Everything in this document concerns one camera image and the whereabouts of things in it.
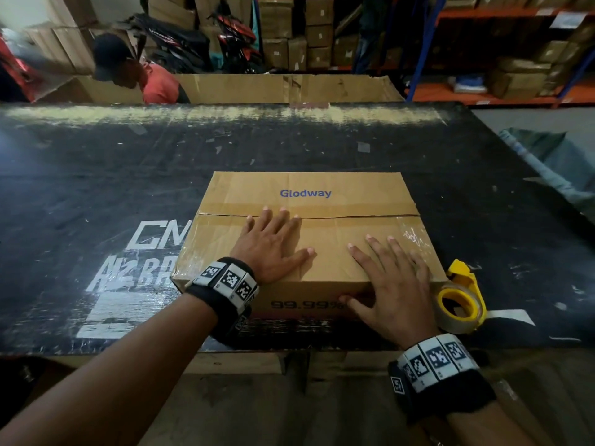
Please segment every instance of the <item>orange shirt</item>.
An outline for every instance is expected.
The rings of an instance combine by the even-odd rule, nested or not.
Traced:
[[[143,64],[146,78],[140,81],[145,103],[190,103],[188,96],[174,75],[155,63]]]

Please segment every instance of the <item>black cap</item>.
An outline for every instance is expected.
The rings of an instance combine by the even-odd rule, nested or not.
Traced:
[[[129,58],[133,59],[132,53],[120,37],[109,33],[97,36],[93,42],[93,78],[98,81],[113,81],[118,67]]]

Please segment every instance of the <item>black table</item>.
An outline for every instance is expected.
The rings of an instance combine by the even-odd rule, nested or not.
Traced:
[[[0,109],[0,354],[98,353],[173,300],[168,274],[215,170],[401,171],[442,264],[467,262],[489,310],[536,324],[488,319],[470,346],[595,344],[594,226],[524,181],[535,172],[462,105],[12,105]],[[309,347],[391,348],[357,322],[257,319],[234,345]]]

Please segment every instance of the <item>wall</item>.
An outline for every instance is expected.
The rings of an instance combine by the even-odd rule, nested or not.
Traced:
[[[91,0],[100,22],[123,20],[142,12],[139,0]],[[20,30],[48,21],[43,0],[0,0],[0,24]]]

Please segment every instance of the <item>yellow tape dispenser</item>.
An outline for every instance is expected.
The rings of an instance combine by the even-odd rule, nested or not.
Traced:
[[[484,322],[487,312],[477,278],[460,260],[452,262],[446,275],[450,283],[445,283],[434,299],[438,327],[454,335],[471,333]],[[444,306],[445,300],[452,300],[460,306],[454,309],[456,315]]]

